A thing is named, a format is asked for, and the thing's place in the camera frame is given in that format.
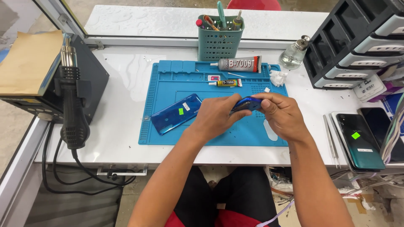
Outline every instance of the glass bottle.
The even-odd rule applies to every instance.
[[[279,63],[287,69],[297,69],[303,62],[304,55],[309,45],[310,37],[302,36],[301,39],[296,41],[288,47],[280,56]]]

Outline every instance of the black cord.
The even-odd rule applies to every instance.
[[[103,192],[118,188],[120,186],[120,185],[118,185],[118,186],[107,188],[107,189],[104,189],[104,190],[101,190],[101,191],[98,191],[98,192],[94,192],[94,193],[88,193],[88,192],[84,192],[84,191],[57,191],[57,190],[51,189],[49,187],[48,181],[46,179],[46,152],[48,150],[49,141],[51,140],[53,126],[54,126],[53,122],[49,123],[49,130],[48,130],[48,134],[47,134],[46,139],[45,139],[44,150],[43,150],[43,153],[42,153],[42,180],[43,180],[43,184],[44,184],[44,187],[45,187],[46,190],[48,190],[51,193],[55,193],[55,194],[74,194],[74,193],[76,193],[76,194],[83,194],[83,195],[98,195],[100,193],[103,193]],[[125,181],[125,185],[132,183],[135,180],[135,178],[136,178],[136,176],[132,176],[131,178],[129,178],[127,181]]]
[[[81,182],[83,182],[83,181],[86,181],[86,180],[91,179],[92,177],[87,177],[87,178],[85,178],[85,179],[83,179],[83,180],[80,180],[80,181],[76,181],[76,182],[72,182],[72,183],[67,183],[67,182],[64,182],[63,180],[61,180],[61,179],[59,178],[59,176],[57,175],[57,172],[56,172],[56,159],[57,159],[57,155],[59,154],[59,150],[60,150],[60,146],[61,146],[61,144],[62,144],[62,141],[63,141],[63,140],[62,140],[62,137],[61,137],[61,138],[59,139],[59,143],[57,144],[55,155],[53,156],[52,171],[53,171],[53,175],[54,175],[55,179],[56,179],[59,183],[61,183],[62,185],[75,185],[75,184],[78,184],[78,183],[81,183]]]
[[[81,164],[80,160],[78,159],[77,150],[76,150],[76,149],[72,149],[72,156],[73,156],[74,160],[76,161],[77,165],[78,165],[84,172],[86,172],[88,175],[90,175],[92,178],[96,179],[96,180],[99,181],[99,182],[106,183],[106,184],[110,184],[110,185],[116,185],[116,186],[125,186],[125,185],[128,185],[128,184],[131,183],[131,182],[129,182],[129,183],[125,182],[125,183],[123,183],[123,184],[118,184],[118,183],[114,183],[114,182],[105,181],[105,180],[103,180],[103,179],[100,179],[100,178],[97,177],[96,175],[92,174],[86,167],[84,167],[84,166]]]

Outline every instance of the teal plastic basket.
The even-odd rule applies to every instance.
[[[200,15],[198,19],[203,21],[203,26],[198,28],[198,61],[218,61],[220,58],[236,57],[238,45],[240,44],[241,35],[244,31],[244,19],[241,17],[243,24],[239,31],[215,31],[203,19],[204,15]],[[220,20],[219,16],[209,16],[213,21]],[[234,18],[237,16],[225,17],[229,22],[227,25],[232,26]]]

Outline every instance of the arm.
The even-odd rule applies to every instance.
[[[233,106],[241,99],[230,97],[204,99],[195,121],[184,130],[177,144],[158,166],[140,194],[128,227],[162,227],[165,225],[184,188],[189,170],[209,140],[224,133],[236,121],[251,115],[251,111],[238,111],[229,116]]]
[[[289,144],[293,194],[301,226],[354,227],[296,101],[276,93],[253,97],[263,99],[260,111],[274,132]]]

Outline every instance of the b-7000 adhesive tube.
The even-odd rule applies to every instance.
[[[225,71],[244,71],[261,73],[262,56],[241,57],[241,58],[222,58],[217,63],[211,63],[211,66],[219,67],[219,70]]]
[[[236,80],[218,80],[216,82],[209,83],[209,85],[216,85],[218,87],[242,87],[241,79]]]

